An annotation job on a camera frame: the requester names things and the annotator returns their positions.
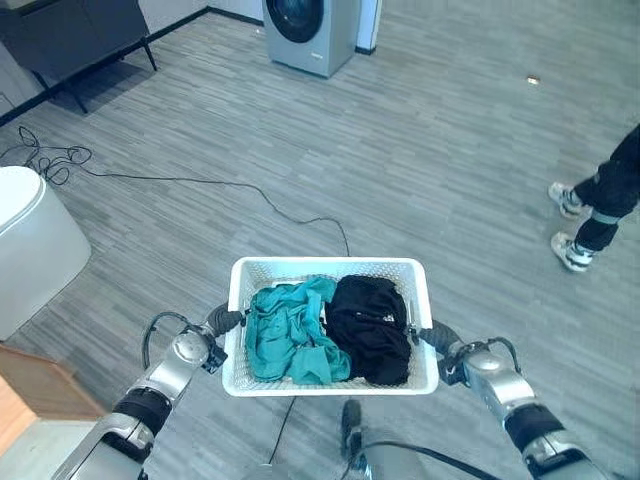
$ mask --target black cable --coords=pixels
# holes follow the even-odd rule
[[[282,420],[282,425],[280,425],[280,432],[278,432],[278,438],[276,440],[276,444],[273,447],[273,451],[271,452],[271,456],[269,457],[269,464],[273,462],[273,459],[276,456],[276,452],[278,451],[278,445],[280,445],[280,439],[282,438],[282,432],[284,432],[284,427],[287,425],[287,420],[289,420],[289,414],[291,413],[291,409],[293,408],[293,404],[296,402],[298,397],[293,397],[291,399],[291,403],[289,404],[289,408],[287,408],[287,413],[284,415],[284,419]]]
[[[14,145],[13,147],[8,148],[2,154],[0,154],[0,159],[2,159],[7,153],[17,148],[25,147],[31,148],[31,152],[27,158],[27,161],[24,162],[23,166],[29,167],[32,170],[36,171],[38,174],[42,175],[44,179],[48,182],[53,183],[54,185],[64,185],[69,180],[69,176],[71,174],[70,168],[78,168],[82,170],[84,173],[91,175],[93,177],[111,177],[111,178],[128,178],[132,180],[153,180],[153,181],[166,181],[166,182],[191,182],[191,183],[203,183],[208,185],[225,185],[229,187],[239,187],[239,188],[248,188],[260,194],[260,196],[264,199],[265,202],[273,209],[273,211],[280,215],[285,220],[294,223],[296,225],[310,225],[315,222],[331,222],[338,227],[340,230],[340,235],[342,236],[342,241],[344,243],[344,248],[347,254],[347,257],[351,256],[351,249],[349,247],[349,241],[347,240],[347,234],[344,231],[344,227],[340,223],[339,220],[336,220],[333,217],[323,216],[316,217],[310,220],[300,220],[299,218],[292,217],[291,215],[282,211],[274,202],[269,198],[269,196],[262,190],[262,188],[254,185],[252,183],[245,182],[228,182],[224,180],[209,180],[206,178],[193,178],[193,177],[156,177],[156,176],[148,176],[148,175],[130,175],[126,173],[97,173],[87,169],[84,165],[87,163],[91,157],[93,156],[93,152],[86,147],[74,145],[71,147],[55,147],[48,145],[41,145],[38,138],[34,135],[34,133],[29,130],[27,127],[20,126],[18,128],[18,134],[20,136],[20,140],[22,144]],[[49,158],[45,155],[41,156],[36,160],[43,150],[52,150],[57,152],[63,152],[61,155],[58,155],[53,158]]]
[[[494,337],[487,340],[487,345],[491,345],[493,343],[501,343],[509,350],[511,354],[511,358],[513,359],[513,368],[516,372],[522,375],[522,368],[520,368],[520,363],[518,362],[518,355],[516,354],[516,347],[513,346],[509,340],[504,337]]]
[[[179,313],[176,313],[176,312],[162,312],[162,313],[159,313],[158,315],[156,315],[155,317],[153,317],[151,319],[151,322],[149,322],[149,325],[147,326],[147,329],[144,332],[144,337],[142,338],[142,366],[144,367],[145,370],[147,368],[149,368],[149,365],[150,365],[150,362],[149,362],[149,340],[151,339],[151,333],[155,332],[157,330],[156,324],[158,323],[158,321],[161,318],[165,318],[165,317],[177,318],[182,323],[184,323],[186,326],[190,326],[190,327],[193,326],[193,324],[189,320],[187,320],[186,317],[184,317],[183,315],[180,315]]]
[[[500,478],[495,477],[490,473],[485,472],[484,470],[476,468],[472,465],[469,465],[468,463],[457,460],[453,457],[445,455],[444,453],[440,453],[436,450],[431,450],[430,448],[425,448],[425,447],[419,447],[418,445],[411,445],[409,443],[389,442],[389,441],[372,442],[361,447],[360,450],[358,450],[358,452],[353,457],[351,457],[351,461],[349,462],[346,470],[340,477],[340,480],[345,480],[345,478],[347,478],[347,475],[349,475],[349,471],[351,470],[351,467],[353,467],[358,457],[360,457],[360,455],[365,450],[373,447],[396,447],[396,448],[403,448],[405,450],[411,450],[413,452],[420,453],[422,455],[426,455],[440,462],[446,463],[447,465],[457,468],[458,470],[462,470],[463,472],[468,473],[469,475],[479,478],[481,480],[500,480]]]

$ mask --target floor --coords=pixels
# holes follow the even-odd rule
[[[153,43],[159,72],[135,52],[79,86],[89,115],[61,94],[3,127],[0,147],[26,125],[42,143],[90,147],[96,171],[254,182],[291,215],[339,218],[356,256],[418,259],[434,316],[468,340],[514,341],[526,378],[593,458],[637,479],[638,214],[572,275],[548,242],[579,223],[546,188],[592,174],[639,120],[638,2],[428,3],[386,0],[376,53],[329,81],[270,63],[261,28],[203,16]],[[76,171],[57,193],[93,256],[8,344],[61,361],[106,406],[142,372],[149,319],[202,319],[225,301],[238,258],[344,254],[332,225],[291,225],[251,191]],[[337,478],[344,400],[296,403],[276,457],[293,478]],[[150,478],[241,479],[269,458],[287,405],[229,397],[202,372]],[[528,478],[463,387],[363,405],[369,424],[406,441]],[[434,479],[468,478],[426,465]]]

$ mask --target washing machine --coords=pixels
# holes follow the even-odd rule
[[[360,0],[262,0],[271,60],[330,77],[354,54]]]
[[[0,340],[73,280],[90,255],[80,227],[37,173],[0,168]]]

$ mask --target teal cloth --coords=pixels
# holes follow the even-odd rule
[[[263,288],[253,296],[245,344],[258,380],[289,376],[297,384],[326,385],[349,378],[349,355],[320,327],[322,302],[330,302],[335,290],[333,280],[315,277]]]

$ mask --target sneaker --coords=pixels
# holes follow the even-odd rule
[[[572,192],[573,187],[558,182],[552,183],[548,190],[549,198],[560,207],[560,214],[569,219],[579,217],[584,210],[584,205]]]
[[[564,232],[556,233],[551,239],[553,253],[562,261],[565,267],[572,272],[586,272],[593,260],[595,252],[577,245],[573,239]]]

